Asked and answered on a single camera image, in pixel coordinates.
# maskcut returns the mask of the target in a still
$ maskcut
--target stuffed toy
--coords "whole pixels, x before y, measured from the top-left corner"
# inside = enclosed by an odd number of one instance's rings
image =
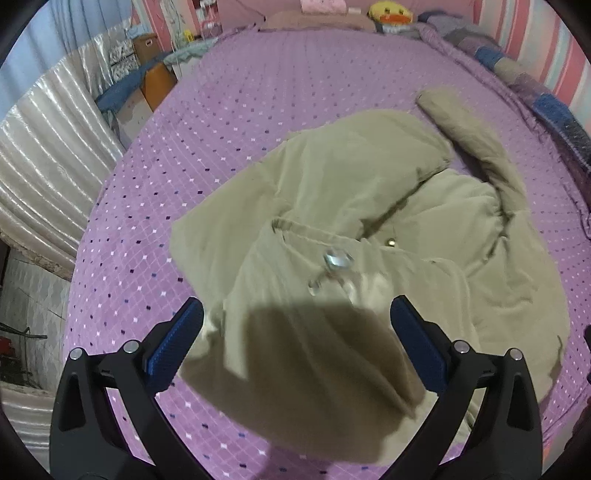
[[[413,13],[396,2],[377,2],[369,8],[372,20],[385,25],[407,25],[413,21]]]

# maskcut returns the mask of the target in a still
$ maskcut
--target curtain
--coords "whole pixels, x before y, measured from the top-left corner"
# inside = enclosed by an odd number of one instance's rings
[[[0,238],[67,280],[123,153],[94,98],[130,18],[131,0],[50,0],[0,68]]]

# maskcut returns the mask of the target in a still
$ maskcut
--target blue gripper pad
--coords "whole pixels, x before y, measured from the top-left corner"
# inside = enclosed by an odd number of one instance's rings
[[[427,333],[429,324],[405,296],[392,301],[390,322],[425,388],[438,395],[443,393],[447,387],[447,363]],[[439,327],[433,326],[444,336],[443,342],[449,342]]]
[[[203,305],[190,299],[146,364],[146,388],[163,392],[174,379],[183,359],[203,326]]]

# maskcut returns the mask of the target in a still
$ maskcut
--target green cloth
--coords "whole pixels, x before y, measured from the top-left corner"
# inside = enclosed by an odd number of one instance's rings
[[[181,376],[298,453],[391,462],[428,415],[436,396],[390,324],[398,295],[477,351],[522,349],[538,399],[559,365],[564,292],[505,150],[452,92],[418,103],[490,183],[448,169],[450,143],[417,118],[372,110],[294,134],[173,225],[171,254],[206,309]],[[327,274],[331,247],[350,269]]]

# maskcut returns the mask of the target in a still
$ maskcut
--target purple bedsheet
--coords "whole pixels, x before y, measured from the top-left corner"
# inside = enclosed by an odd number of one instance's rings
[[[582,331],[591,313],[591,243],[573,201],[576,189],[543,129],[536,130],[511,93],[479,64],[432,40],[441,52],[401,37],[336,30],[249,30],[221,41],[158,108],[106,182],[78,252],[64,351],[113,351],[170,319],[193,294],[168,253],[172,222],[288,132],[369,108],[396,108],[425,119],[414,103],[417,91],[450,85],[496,128],[518,166],[568,296],[572,334],[544,411],[548,441],[589,393],[590,355]],[[131,450],[146,458],[119,397],[112,397]],[[181,379],[158,402],[216,479],[375,479],[384,471],[331,465],[271,446]]]

